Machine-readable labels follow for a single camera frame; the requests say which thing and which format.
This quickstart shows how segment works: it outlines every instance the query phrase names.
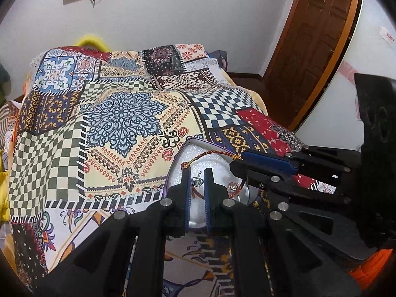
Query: yellow fabric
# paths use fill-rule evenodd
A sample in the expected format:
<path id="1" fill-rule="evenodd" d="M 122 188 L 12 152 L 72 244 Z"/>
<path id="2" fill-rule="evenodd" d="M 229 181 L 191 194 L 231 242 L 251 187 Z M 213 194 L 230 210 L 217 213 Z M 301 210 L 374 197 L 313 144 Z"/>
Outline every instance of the yellow fabric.
<path id="1" fill-rule="evenodd" d="M 224 78 L 232 85 L 232 86 L 236 86 L 236 84 L 233 82 L 233 80 L 230 78 L 230 76 L 223 70 L 221 69 L 221 72 L 223 73 Z M 254 100 L 254 102 L 257 104 L 258 107 L 260 107 L 260 109 L 263 111 L 264 115 L 268 116 L 268 112 L 267 112 L 267 108 L 265 107 L 265 104 L 263 102 L 263 100 L 261 99 L 260 95 L 257 94 L 255 91 L 250 90 L 250 89 L 246 89 L 244 88 L 249 95 L 252 97 L 252 99 Z"/>
<path id="2" fill-rule="evenodd" d="M 8 171 L 3 171 L 3 162 L 0 162 L 0 222 L 9 221 L 8 202 Z"/>
<path id="3" fill-rule="evenodd" d="M 14 247 L 14 239 L 12 237 L 12 233 L 9 233 L 5 236 L 3 254 L 7 259 L 11 268 L 17 274 L 17 267 L 15 264 L 15 247 Z"/>
<path id="4" fill-rule="evenodd" d="M 102 51 L 102 52 L 111 51 L 110 48 L 104 43 L 102 38 L 92 34 L 87 34 L 84 37 L 82 37 L 79 41 L 76 42 L 76 46 L 79 47 L 93 46 L 98 51 Z"/>

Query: bed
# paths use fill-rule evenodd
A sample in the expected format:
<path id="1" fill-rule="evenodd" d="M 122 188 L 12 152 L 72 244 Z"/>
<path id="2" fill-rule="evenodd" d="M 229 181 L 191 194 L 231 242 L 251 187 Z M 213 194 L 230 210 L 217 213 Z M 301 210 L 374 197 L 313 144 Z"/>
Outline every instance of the bed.
<path id="1" fill-rule="evenodd" d="M 236 154 L 302 147 L 200 44 L 51 49 L 32 61 L 25 95 L 10 139 L 11 221 L 2 231 L 3 252 L 32 291 L 110 214 L 136 213 L 160 199 L 187 139 Z M 319 185 L 297 180 L 313 190 Z M 228 238 L 167 239 L 164 296 L 233 292 Z"/>

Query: orange fabric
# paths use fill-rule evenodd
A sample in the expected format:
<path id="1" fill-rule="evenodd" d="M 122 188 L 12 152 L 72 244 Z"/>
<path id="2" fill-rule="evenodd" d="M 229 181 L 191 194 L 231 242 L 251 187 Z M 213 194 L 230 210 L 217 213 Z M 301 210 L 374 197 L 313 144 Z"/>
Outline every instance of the orange fabric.
<path id="1" fill-rule="evenodd" d="M 27 85 L 30 81 L 30 73 L 27 74 L 26 81 L 23 83 L 23 95 L 26 96 Z"/>
<path id="2" fill-rule="evenodd" d="M 12 162 L 14 160 L 14 145 L 15 145 L 15 141 L 17 139 L 19 113 L 20 113 L 20 111 L 18 112 L 17 118 L 15 120 L 15 127 L 12 132 L 11 141 L 9 142 L 9 148 L 8 148 L 8 161 L 9 162 Z"/>
<path id="3" fill-rule="evenodd" d="M 357 280 L 362 290 L 369 288 L 391 256 L 392 249 L 374 253 L 366 262 L 349 273 Z"/>

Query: wooden baseboard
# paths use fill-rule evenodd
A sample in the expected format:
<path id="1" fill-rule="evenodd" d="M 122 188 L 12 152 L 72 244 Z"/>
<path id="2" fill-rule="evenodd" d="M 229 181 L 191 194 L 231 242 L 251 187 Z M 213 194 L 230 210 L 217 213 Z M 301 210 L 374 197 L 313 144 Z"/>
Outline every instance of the wooden baseboard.
<path id="1" fill-rule="evenodd" d="M 16 102 L 22 102 L 24 96 L 25 96 L 25 95 L 21 95 L 21 96 L 15 98 L 14 100 L 15 100 Z"/>
<path id="2" fill-rule="evenodd" d="M 245 74 L 243 72 L 227 72 L 230 78 L 251 78 L 262 80 L 263 77 L 259 74 Z"/>

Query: wooden door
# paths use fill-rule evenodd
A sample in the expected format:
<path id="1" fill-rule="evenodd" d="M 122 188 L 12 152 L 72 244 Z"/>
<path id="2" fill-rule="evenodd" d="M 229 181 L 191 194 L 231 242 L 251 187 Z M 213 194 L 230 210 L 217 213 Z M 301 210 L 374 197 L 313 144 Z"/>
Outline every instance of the wooden door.
<path id="1" fill-rule="evenodd" d="M 351 1 L 295 0 L 263 80 L 269 116 L 276 112 L 279 124 L 290 127 L 311 96 L 337 47 Z"/>

